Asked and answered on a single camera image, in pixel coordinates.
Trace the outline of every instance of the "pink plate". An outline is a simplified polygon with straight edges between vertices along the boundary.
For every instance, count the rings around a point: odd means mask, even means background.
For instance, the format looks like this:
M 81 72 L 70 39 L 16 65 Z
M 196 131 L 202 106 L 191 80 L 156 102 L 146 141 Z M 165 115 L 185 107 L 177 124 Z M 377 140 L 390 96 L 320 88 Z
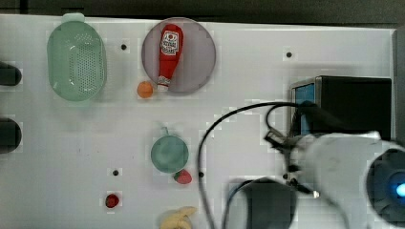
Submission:
M 156 83 L 159 74 L 161 31 L 167 24 L 175 24 L 184 34 L 181 59 L 169 91 L 192 93 L 205 85 L 215 66 L 215 44 L 209 32 L 198 22 L 183 17 L 161 21 L 146 35 L 142 45 L 142 64 L 148 76 Z

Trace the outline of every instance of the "red strawberry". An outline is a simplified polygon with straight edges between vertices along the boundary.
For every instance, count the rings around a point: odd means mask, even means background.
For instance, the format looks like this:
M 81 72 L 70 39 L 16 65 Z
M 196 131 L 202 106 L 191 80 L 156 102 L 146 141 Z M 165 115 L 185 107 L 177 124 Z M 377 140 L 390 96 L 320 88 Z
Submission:
M 181 170 L 181 171 L 175 173 L 174 179 L 179 184 L 188 184 L 191 182 L 191 180 L 193 180 L 191 175 L 185 170 Z
M 105 199 L 105 205 L 108 208 L 114 208 L 119 204 L 119 198 L 115 194 L 110 194 L 108 197 Z

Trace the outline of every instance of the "ketchup label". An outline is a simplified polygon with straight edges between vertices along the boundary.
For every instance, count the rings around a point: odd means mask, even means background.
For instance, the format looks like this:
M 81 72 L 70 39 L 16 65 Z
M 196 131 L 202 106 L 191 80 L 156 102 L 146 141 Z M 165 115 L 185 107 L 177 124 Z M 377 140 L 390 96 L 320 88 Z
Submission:
M 176 55 L 176 52 L 179 51 L 179 34 L 175 31 L 165 31 L 160 48 L 163 54 Z

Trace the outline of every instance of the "green colander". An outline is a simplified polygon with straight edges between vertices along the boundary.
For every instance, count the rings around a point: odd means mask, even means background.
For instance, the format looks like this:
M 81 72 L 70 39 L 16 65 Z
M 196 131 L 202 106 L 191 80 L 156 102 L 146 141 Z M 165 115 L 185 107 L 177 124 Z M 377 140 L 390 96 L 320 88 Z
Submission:
M 67 13 L 48 40 L 49 79 L 69 101 L 83 101 L 102 88 L 106 74 L 104 45 L 81 13 Z

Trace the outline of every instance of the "blue light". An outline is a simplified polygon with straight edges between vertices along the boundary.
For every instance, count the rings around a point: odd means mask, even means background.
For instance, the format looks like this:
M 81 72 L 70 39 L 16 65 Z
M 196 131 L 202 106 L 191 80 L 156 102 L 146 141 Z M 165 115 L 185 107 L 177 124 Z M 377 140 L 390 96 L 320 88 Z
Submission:
M 405 183 L 399 185 L 399 186 L 396 188 L 396 193 L 397 193 L 400 197 L 405 198 Z

